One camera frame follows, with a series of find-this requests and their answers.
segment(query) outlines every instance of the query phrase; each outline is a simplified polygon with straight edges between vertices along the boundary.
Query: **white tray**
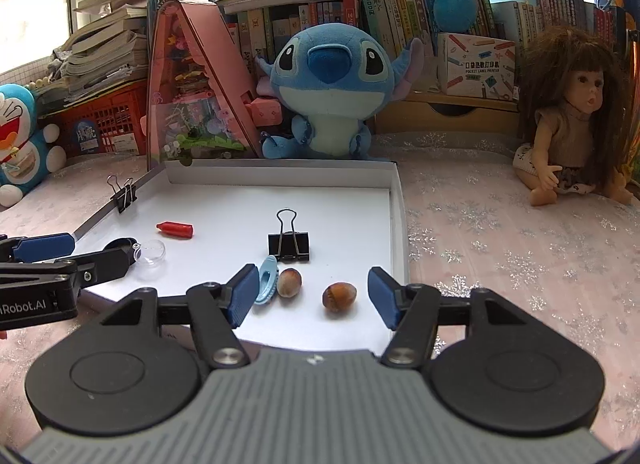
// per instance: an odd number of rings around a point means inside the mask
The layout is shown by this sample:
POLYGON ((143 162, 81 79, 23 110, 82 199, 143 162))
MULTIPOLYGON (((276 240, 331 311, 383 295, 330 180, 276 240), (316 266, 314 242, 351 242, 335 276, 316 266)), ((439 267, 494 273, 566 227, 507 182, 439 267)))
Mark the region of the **white tray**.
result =
MULTIPOLYGON (((226 282, 244 264, 260 266, 268 234, 280 232, 276 213, 298 213, 298 232, 308 232, 310 261, 279 264, 302 274, 292 300, 275 297, 254 306, 236 329, 243 341, 300 350, 369 349, 382 353, 390 339, 369 301, 367 273, 381 266, 408 283, 408 243, 402 189, 396 165, 372 161, 176 161, 149 172, 137 184, 137 200, 119 214, 110 202, 76 232, 75 253, 104 248, 119 237, 140 243, 162 239, 166 258, 158 269, 134 264, 127 275, 82 292, 81 301, 102 310, 139 287, 159 296, 183 295, 192 285, 226 282), (164 237, 156 224, 192 224, 192 239, 164 237), (350 282, 358 295, 339 319, 322 307, 325 288, 350 282)), ((285 231, 290 231, 283 213, 285 231)), ((191 346, 185 329, 166 333, 191 346)))

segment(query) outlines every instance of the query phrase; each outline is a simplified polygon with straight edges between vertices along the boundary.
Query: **plush ear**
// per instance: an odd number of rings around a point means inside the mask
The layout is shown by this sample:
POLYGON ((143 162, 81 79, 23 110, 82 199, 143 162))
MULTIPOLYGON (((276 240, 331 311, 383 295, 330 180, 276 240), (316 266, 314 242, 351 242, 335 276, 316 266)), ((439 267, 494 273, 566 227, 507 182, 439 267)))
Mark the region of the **plush ear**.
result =
POLYGON ((261 76, 260 80, 258 80, 258 85, 255 88, 255 91, 258 93, 258 96, 269 96, 271 98, 277 98, 275 91, 273 90, 273 86, 271 86, 271 80, 269 76, 261 76))
POLYGON ((256 56, 254 60, 256 65, 258 65, 267 76, 271 76, 271 69, 273 69, 271 64, 268 64, 267 61, 264 58, 260 58, 260 56, 256 56))
POLYGON ((424 46, 418 38, 414 38, 408 48, 402 50, 393 62, 396 86, 391 94, 392 100, 406 98, 411 85, 422 73, 424 67, 424 46))

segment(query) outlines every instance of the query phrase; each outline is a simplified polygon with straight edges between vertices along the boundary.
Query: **orange plastic basket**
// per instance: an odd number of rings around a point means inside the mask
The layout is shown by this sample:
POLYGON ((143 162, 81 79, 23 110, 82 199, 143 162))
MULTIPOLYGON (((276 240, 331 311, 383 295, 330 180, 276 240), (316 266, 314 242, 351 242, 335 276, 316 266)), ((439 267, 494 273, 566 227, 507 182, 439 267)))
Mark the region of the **orange plastic basket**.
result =
POLYGON ((105 152, 145 155, 146 137, 140 125, 145 115, 146 80, 141 80, 49 115, 44 122, 60 127, 56 144, 67 157, 105 152))

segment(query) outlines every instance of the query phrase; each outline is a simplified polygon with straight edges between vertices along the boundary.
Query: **blue sticker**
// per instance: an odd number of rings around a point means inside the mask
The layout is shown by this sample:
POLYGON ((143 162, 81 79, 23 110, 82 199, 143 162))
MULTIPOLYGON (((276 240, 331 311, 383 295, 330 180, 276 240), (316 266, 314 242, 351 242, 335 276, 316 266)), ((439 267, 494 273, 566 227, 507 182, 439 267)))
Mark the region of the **blue sticker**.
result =
POLYGON ((73 141, 81 154, 96 154, 100 151, 100 133, 92 121, 81 120, 74 125, 73 141))

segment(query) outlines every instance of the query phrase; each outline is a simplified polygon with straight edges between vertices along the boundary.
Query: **blue stuffed animal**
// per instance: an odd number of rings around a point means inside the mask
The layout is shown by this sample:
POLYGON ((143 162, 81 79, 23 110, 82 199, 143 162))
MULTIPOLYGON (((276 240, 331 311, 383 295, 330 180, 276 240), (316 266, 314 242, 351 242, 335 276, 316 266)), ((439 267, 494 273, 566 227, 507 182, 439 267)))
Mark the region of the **blue stuffed animal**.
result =
POLYGON ((36 104, 21 85, 0 86, 0 206, 10 207, 47 174, 65 166, 62 147, 49 148, 60 135, 57 125, 36 131, 36 104))
POLYGON ((273 65, 256 62, 268 75, 258 93, 297 113, 293 138, 267 136, 264 157, 369 159, 371 134, 364 120, 407 96, 422 72, 424 49, 414 38, 391 62, 364 31, 334 23, 294 35, 273 65))

